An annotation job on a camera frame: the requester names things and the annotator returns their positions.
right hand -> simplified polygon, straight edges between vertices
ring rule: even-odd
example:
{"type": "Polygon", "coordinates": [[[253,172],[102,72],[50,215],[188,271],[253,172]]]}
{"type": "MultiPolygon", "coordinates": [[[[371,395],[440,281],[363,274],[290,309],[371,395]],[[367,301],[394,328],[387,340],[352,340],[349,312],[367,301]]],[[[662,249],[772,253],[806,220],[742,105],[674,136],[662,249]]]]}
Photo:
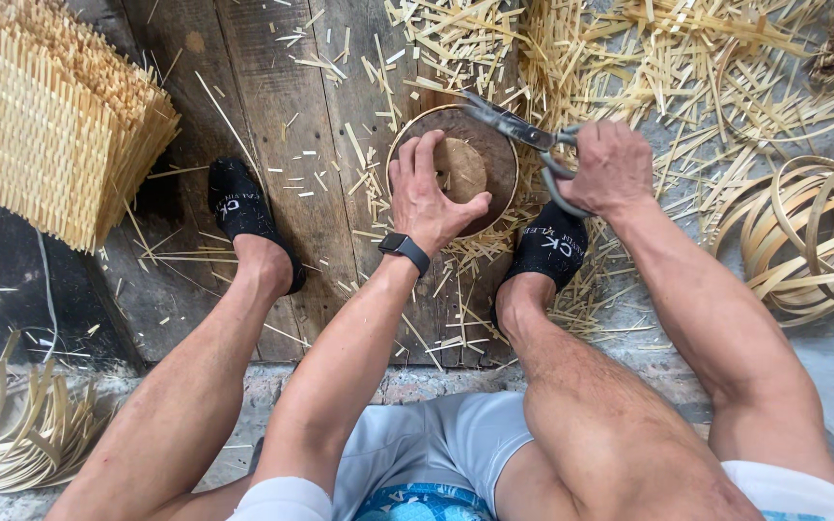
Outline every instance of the right hand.
{"type": "Polygon", "coordinates": [[[640,133],[622,122],[588,122],[578,132],[577,148],[577,176],[556,179],[559,193],[573,206],[610,220],[654,202],[652,147],[640,133]]]}

person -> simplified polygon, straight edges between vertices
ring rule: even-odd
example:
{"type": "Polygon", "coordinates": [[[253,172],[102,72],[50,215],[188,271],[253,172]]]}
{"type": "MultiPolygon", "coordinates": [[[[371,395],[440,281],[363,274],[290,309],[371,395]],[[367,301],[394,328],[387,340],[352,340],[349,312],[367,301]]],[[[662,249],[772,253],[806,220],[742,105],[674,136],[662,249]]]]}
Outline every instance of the person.
{"type": "MultiPolygon", "coordinates": [[[[428,256],[484,214],[434,182],[441,131],[389,165],[395,228],[428,256]]],[[[652,150],[623,123],[586,124],[561,183],[632,255],[668,337],[712,397],[708,443],[663,398],[546,309],[581,265],[580,220],[546,205],[527,226],[494,317],[525,395],[369,406],[420,275],[385,255],[275,404],[250,476],[192,493],[234,427],[272,302],[303,271],[238,160],[210,169],[209,204],[239,259],[227,293],[145,377],[47,516],[57,520],[834,520],[834,462],[816,388],[775,320],[652,195],[652,150]]]]}

scissors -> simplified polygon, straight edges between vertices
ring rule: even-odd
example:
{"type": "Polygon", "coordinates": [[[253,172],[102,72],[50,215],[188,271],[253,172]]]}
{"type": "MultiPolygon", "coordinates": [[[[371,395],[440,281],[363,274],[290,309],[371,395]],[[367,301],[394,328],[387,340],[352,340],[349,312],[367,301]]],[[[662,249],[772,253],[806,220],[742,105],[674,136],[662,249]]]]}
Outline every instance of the scissors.
{"type": "Polygon", "coordinates": [[[577,147],[577,135],[578,130],[581,128],[580,124],[563,128],[557,133],[549,133],[527,123],[526,120],[517,116],[515,113],[489,103],[467,89],[461,89],[461,92],[472,102],[471,105],[462,106],[462,110],[469,116],[479,120],[481,123],[494,127],[495,130],[504,136],[516,139],[521,143],[526,143],[530,147],[539,150],[539,159],[546,163],[545,168],[540,173],[546,186],[549,187],[549,193],[552,195],[552,200],[555,201],[555,204],[575,217],[583,219],[593,216],[588,211],[568,204],[568,201],[559,194],[559,187],[555,183],[556,176],[562,179],[574,179],[577,172],[566,169],[558,161],[553,160],[550,154],[550,149],[555,147],[557,143],[577,147]]]}

hand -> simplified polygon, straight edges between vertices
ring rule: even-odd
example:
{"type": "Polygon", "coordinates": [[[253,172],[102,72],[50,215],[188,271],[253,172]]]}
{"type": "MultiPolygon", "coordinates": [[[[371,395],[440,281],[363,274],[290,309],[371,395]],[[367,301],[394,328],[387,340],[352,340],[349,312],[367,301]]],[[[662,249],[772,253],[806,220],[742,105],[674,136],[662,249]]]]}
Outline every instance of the hand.
{"type": "Polygon", "coordinates": [[[391,212],[395,231],[406,233],[424,253],[433,257],[473,220],[487,213],[491,194],[482,192],[459,205],[446,198],[436,184],[433,149],[443,140],[441,130],[411,137],[388,164],[394,185],[391,212]]]}
{"type": "Polygon", "coordinates": [[[652,194],[652,147],[622,122],[585,123],[578,132],[578,174],[557,179],[569,203],[608,221],[648,201],[652,194]]]}

wooden disc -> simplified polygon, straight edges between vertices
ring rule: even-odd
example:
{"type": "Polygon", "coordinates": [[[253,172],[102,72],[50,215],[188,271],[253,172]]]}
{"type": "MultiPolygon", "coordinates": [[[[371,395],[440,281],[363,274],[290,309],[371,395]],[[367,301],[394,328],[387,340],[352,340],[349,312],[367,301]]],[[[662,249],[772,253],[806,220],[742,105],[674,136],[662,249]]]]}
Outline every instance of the wooden disc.
{"type": "Polygon", "coordinates": [[[433,151],[436,183],[450,201],[465,204],[487,190],[487,172],[481,154],[469,144],[446,137],[433,151]]]}
{"type": "Polygon", "coordinates": [[[459,109],[458,105],[428,110],[401,130],[385,162],[388,190],[394,194],[395,188],[388,179],[388,164],[398,158],[398,148],[411,137],[423,136],[436,129],[446,133],[446,139],[434,150],[434,168],[437,172],[444,170],[441,163],[436,163],[437,159],[443,161],[445,157],[447,170],[445,175],[437,176],[437,182],[445,183],[445,178],[450,180],[446,196],[461,204],[480,192],[491,193],[487,214],[470,222],[458,237],[480,233],[500,219],[514,200],[517,189],[517,152],[510,139],[472,118],[459,109]]]}

